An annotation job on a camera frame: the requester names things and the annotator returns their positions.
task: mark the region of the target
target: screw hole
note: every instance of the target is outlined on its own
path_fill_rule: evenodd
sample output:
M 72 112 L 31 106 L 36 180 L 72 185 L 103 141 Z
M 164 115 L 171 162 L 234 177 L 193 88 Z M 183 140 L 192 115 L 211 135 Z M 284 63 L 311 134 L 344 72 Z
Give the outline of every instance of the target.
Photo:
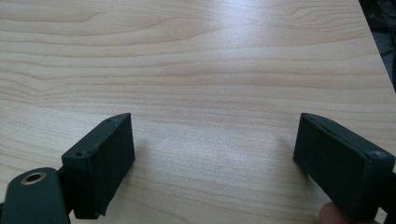
M 83 156 L 83 155 L 85 155 L 85 151 L 81 151 L 81 152 L 76 152 L 76 153 L 75 153 L 75 156 L 76 156 L 76 157 L 81 157 L 81 156 Z
M 385 157 L 385 153 L 380 152 L 380 151 L 375 151 L 372 153 L 372 155 L 375 157 Z
M 27 175 L 26 177 L 23 178 L 23 180 L 21 180 L 21 183 L 23 185 L 32 185 L 35 184 L 39 181 L 41 181 L 42 179 L 44 179 L 46 177 L 46 173 L 32 173 Z

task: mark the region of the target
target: black plastic bracket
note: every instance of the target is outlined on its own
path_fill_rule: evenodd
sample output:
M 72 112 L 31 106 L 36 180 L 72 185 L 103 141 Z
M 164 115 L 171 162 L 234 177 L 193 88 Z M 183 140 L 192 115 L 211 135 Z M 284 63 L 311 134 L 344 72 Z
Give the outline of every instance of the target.
M 378 207 L 396 216 L 395 157 L 340 124 L 302 114 L 294 161 L 349 218 L 374 219 Z
M 56 171 L 39 168 L 14 178 L 0 204 L 0 224 L 64 224 L 105 215 L 134 162 L 131 114 L 102 121 L 62 155 Z

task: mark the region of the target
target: wooden table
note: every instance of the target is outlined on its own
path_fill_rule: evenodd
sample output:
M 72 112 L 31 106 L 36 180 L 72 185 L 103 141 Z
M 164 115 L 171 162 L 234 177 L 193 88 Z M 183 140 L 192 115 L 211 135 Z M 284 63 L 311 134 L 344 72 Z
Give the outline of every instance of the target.
M 132 113 L 132 170 L 106 217 L 73 223 L 316 223 L 329 199 L 292 161 L 302 112 L 396 154 L 358 0 L 4 0 L 0 78 L 0 201 Z

